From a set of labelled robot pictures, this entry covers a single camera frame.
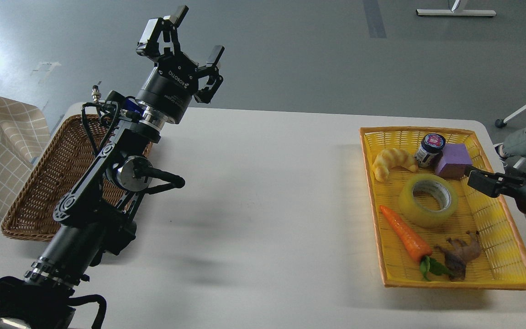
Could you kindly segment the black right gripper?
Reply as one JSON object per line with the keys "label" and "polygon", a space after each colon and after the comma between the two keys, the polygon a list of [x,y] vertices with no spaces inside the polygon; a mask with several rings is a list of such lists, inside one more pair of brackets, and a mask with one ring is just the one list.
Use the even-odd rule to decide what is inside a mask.
{"label": "black right gripper", "polygon": [[509,167],[505,173],[507,175],[491,173],[474,166],[465,167],[469,187],[491,198],[510,196],[515,200],[518,210],[526,215],[526,171]]}

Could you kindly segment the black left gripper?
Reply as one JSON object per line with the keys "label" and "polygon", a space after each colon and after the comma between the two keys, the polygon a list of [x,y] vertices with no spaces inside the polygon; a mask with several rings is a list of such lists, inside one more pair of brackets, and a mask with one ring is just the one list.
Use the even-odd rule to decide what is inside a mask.
{"label": "black left gripper", "polygon": [[[149,58],[154,67],[135,100],[144,111],[155,111],[161,121],[171,124],[181,123],[192,99],[209,104],[224,81],[219,61],[225,46],[215,45],[205,65],[181,52],[178,28],[188,11],[182,5],[172,15],[148,20],[136,47],[136,53]],[[199,80],[206,77],[200,88]]]}

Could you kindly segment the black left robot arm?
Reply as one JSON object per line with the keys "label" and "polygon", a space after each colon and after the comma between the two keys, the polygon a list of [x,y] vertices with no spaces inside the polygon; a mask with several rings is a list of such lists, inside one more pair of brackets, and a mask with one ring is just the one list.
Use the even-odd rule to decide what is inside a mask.
{"label": "black left robot arm", "polygon": [[91,325],[100,329],[107,302],[99,294],[74,297],[89,281],[86,269],[105,252],[119,254],[135,238],[134,217],[142,199],[184,187],[184,179],[153,167],[142,153],[158,143],[165,123],[180,123],[190,100],[208,104],[223,83],[213,48],[205,65],[181,51],[178,29],[188,12],[150,19],[136,52],[154,67],[137,96],[112,91],[105,99],[97,85],[82,104],[81,122],[94,160],[53,210],[60,229],[22,279],[0,278],[0,329],[67,329],[75,308],[98,304]]}

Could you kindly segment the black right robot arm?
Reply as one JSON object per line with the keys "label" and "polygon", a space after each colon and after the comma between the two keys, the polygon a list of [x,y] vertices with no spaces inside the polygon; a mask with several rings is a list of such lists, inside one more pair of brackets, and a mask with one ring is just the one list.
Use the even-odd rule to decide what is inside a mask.
{"label": "black right robot arm", "polygon": [[505,174],[491,173],[469,165],[465,174],[468,186],[491,198],[510,196],[518,210],[526,215],[526,171],[507,167]]}

